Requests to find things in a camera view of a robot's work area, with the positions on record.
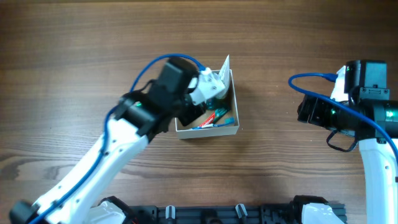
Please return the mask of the green red toothpaste tube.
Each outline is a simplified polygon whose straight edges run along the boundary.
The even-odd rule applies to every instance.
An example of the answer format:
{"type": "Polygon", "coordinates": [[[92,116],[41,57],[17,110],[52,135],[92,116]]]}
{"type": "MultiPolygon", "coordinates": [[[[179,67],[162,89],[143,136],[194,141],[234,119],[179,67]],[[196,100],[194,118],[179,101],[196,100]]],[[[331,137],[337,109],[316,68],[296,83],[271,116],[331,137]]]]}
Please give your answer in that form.
{"type": "Polygon", "coordinates": [[[216,109],[204,122],[202,122],[200,127],[203,127],[207,124],[217,123],[228,111],[229,111],[229,108],[216,109]]]}

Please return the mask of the blue toothbrush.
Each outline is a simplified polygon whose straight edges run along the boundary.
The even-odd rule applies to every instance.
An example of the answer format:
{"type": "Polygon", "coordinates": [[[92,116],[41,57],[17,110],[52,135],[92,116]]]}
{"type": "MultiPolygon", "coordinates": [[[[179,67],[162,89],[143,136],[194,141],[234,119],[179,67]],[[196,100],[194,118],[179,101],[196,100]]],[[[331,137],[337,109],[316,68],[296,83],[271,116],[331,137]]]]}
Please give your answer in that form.
{"type": "Polygon", "coordinates": [[[215,123],[210,123],[209,121],[205,122],[204,124],[201,124],[197,127],[194,127],[192,129],[209,129],[209,128],[220,128],[220,127],[225,127],[234,124],[235,119],[234,118],[228,118],[225,119],[224,123],[221,124],[215,124],[215,123]]]}

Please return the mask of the white cream tube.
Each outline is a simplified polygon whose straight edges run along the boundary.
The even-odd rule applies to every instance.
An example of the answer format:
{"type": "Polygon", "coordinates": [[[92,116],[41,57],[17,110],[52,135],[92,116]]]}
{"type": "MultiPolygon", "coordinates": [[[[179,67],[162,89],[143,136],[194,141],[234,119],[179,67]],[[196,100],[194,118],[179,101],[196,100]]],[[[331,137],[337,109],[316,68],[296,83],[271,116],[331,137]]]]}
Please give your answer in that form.
{"type": "Polygon", "coordinates": [[[218,76],[219,76],[220,80],[224,84],[224,89],[216,95],[216,98],[217,99],[223,99],[223,98],[226,98],[226,95],[227,95],[227,93],[229,91],[229,84],[230,84],[230,61],[229,61],[229,55],[226,57],[226,60],[224,61],[223,66],[219,70],[218,76]]]}

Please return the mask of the blue mouthwash bottle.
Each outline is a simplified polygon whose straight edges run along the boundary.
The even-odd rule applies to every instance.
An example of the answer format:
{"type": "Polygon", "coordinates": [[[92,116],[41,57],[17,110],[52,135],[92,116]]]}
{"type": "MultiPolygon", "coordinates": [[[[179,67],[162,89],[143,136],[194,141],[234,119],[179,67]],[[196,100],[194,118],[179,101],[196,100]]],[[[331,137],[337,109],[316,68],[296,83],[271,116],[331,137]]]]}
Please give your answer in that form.
{"type": "Polygon", "coordinates": [[[217,100],[214,99],[214,98],[206,100],[206,107],[207,107],[208,110],[217,109],[217,100]]]}

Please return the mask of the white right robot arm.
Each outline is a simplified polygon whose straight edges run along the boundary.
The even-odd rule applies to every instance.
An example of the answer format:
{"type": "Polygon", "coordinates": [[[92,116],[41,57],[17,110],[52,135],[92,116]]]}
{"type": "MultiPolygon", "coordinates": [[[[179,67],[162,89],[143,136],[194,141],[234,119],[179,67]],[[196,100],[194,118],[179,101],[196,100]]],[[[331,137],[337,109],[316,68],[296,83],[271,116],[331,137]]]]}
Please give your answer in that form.
{"type": "Polygon", "coordinates": [[[301,73],[288,80],[304,95],[298,120],[354,139],[347,149],[358,148],[366,184],[368,223],[397,223],[397,102],[390,99],[387,64],[382,60],[352,60],[336,74],[301,73]],[[293,81],[320,77],[335,84],[330,96],[304,90],[293,81]]]}

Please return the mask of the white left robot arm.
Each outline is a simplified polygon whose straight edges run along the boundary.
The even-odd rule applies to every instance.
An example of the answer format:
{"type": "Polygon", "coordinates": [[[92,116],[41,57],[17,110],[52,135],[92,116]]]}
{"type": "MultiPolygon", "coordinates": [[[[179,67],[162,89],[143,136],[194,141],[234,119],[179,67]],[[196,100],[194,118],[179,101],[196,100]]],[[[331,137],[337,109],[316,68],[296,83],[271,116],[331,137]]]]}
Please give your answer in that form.
{"type": "Polygon", "coordinates": [[[219,76],[198,60],[182,54],[163,56],[156,79],[131,87],[104,119],[102,136],[78,164],[33,204],[17,202],[11,223],[127,223],[127,205],[111,197],[95,205],[98,196],[120,170],[154,137],[166,133],[172,119],[186,116],[225,89],[219,76]]]}

